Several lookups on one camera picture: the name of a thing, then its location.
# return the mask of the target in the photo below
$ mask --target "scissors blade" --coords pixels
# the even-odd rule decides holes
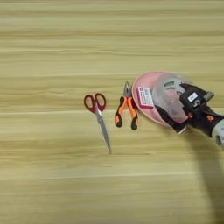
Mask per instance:
[[[98,110],[96,110],[95,115],[97,117],[98,123],[100,124],[102,138],[103,138],[103,140],[104,140],[104,142],[107,146],[108,154],[111,154],[109,136],[108,136],[108,132],[107,132],[105,123],[104,123],[103,118],[102,118],[102,112],[98,109]]]

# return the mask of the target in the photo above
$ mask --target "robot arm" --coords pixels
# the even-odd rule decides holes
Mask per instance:
[[[191,125],[212,137],[219,146],[224,147],[224,115],[216,114],[207,106],[207,102],[214,97],[214,94],[186,83],[180,86],[185,92],[179,99],[188,118],[182,123],[175,122],[164,109],[156,105],[163,120],[179,134],[186,129],[187,125]]]

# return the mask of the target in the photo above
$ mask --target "pliers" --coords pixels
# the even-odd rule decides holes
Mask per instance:
[[[126,104],[129,107],[129,112],[132,117],[131,128],[133,130],[137,130],[138,125],[138,115],[137,115],[137,106],[132,98],[130,84],[128,82],[125,83],[123,96],[120,98],[120,105],[115,114],[115,123],[116,127],[121,128],[123,126],[122,113]]]

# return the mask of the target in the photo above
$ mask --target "pink bowl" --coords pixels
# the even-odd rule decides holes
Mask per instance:
[[[157,79],[163,75],[167,74],[165,71],[152,71],[145,73],[141,75],[140,77],[136,78],[133,82],[132,85],[132,95],[133,99],[139,108],[139,110],[149,119],[151,119],[155,123],[159,123],[163,126],[170,127],[169,124],[167,124],[160,116],[158,113],[157,109],[154,108],[141,108],[139,103],[138,103],[138,96],[137,96],[137,88],[142,87],[142,88],[150,88],[151,90],[154,88]]]

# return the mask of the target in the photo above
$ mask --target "metal blade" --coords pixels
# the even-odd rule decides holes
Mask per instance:
[[[102,134],[102,137],[103,137],[103,140],[107,146],[107,149],[108,149],[108,154],[111,154],[111,148],[110,148],[110,143],[109,143],[109,136],[108,136],[108,132],[107,132],[107,129],[106,129],[106,126],[105,126],[105,123],[102,119],[102,113],[100,111],[95,113],[96,117],[97,117],[97,120],[98,120],[98,123],[100,124],[100,128],[101,128],[101,134]]]
[[[127,98],[130,98],[132,96],[130,84],[127,81],[124,86],[123,95]]]

